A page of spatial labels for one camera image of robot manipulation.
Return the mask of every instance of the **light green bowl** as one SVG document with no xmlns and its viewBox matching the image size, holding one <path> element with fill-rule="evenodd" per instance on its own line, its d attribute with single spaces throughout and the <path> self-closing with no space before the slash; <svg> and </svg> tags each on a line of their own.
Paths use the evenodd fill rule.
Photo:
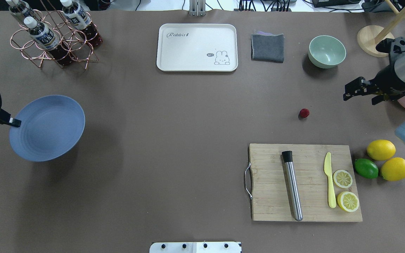
<svg viewBox="0 0 405 253">
<path fill-rule="evenodd" d="M 320 35 L 310 42 L 309 59 L 317 67 L 330 69 L 346 58 L 345 46 L 329 35 Z"/>
</svg>

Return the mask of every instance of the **wooden cutting board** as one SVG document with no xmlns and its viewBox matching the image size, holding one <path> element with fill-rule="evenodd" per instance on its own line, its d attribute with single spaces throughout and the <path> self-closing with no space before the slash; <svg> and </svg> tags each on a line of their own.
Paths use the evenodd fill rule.
<svg viewBox="0 0 405 253">
<path fill-rule="evenodd" d="M 249 144 L 249 161 L 252 173 L 252 219 L 254 221 L 295 221 L 291 215 L 287 194 L 285 167 L 282 152 L 293 152 L 293 163 L 302 207 L 302 221 L 360 222 L 360 207 L 353 213 L 338 205 L 328 205 L 328 179 L 323 171 L 327 152 L 332 154 L 332 173 L 348 171 L 353 184 L 342 189 L 334 184 L 335 196 L 351 191 L 359 197 L 355 184 L 349 146 L 304 144 Z"/>
</svg>

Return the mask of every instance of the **tray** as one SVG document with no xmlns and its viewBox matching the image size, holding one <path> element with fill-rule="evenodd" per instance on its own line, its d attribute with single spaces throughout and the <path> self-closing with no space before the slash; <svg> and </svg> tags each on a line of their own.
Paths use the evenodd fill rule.
<svg viewBox="0 0 405 253">
<path fill-rule="evenodd" d="M 252 219 L 254 221 L 295 221 L 291 216 L 281 153 L 293 151 L 296 181 L 302 206 L 302 221 L 360 222 L 359 207 L 353 213 L 339 206 L 328 206 L 327 176 L 323 172 L 326 152 L 332 154 L 332 172 L 348 171 L 353 184 L 349 189 L 334 185 L 335 196 L 351 191 L 359 197 L 347 145 L 250 144 L 249 161 L 252 174 Z"/>
<path fill-rule="evenodd" d="M 164 24 L 156 64 L 162 71 L 233 71 L 238 66 L 236 29 L 230 24 Z"/>
</svg>

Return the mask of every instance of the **white bottle cap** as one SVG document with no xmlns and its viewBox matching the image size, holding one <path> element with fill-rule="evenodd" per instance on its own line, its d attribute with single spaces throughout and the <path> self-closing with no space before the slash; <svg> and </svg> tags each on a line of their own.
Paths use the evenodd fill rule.
<svg viewBox="0 0 405 253">
<path fill-rule="evenodd" d="M 17 5 L 20 1 L 19 1 L 19 0 L 6 0 L 6 2 L 7 2 L 8 5 L 10 5 L 10 6 L 15 6 L 15 5 Z"/>
<path fill-rule="evenodd" d="M 28 28 L 32 29 L 32 28 L 34 28 L 34 27 L 37 26 L 37 21 L 36 21 L 33 17 L 26 17 L 26 18 L 24 19 L 24 24 L 25 24 Z"/>
<path fill-rule="evenodd" d="M 60 2 L 62 3 L 63 6 L 65 7 L 69 7 L 73 1 L 72 0 L 60 0 Z"/>
</svg>

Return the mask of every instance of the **green lime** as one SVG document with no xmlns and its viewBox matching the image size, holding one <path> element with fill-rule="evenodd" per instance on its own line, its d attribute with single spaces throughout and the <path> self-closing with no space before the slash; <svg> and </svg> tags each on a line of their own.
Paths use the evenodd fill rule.
<svg viewBox="0 0 405 253">
<path fill-rule="evenodd" d="M 365 159 L 359 158 L 354 162 L 354 169 L 355 171 L 366 178 L 377 178 L 378 177 L 378 167 L 374 164 L 374 162 Z"/>
</svg>

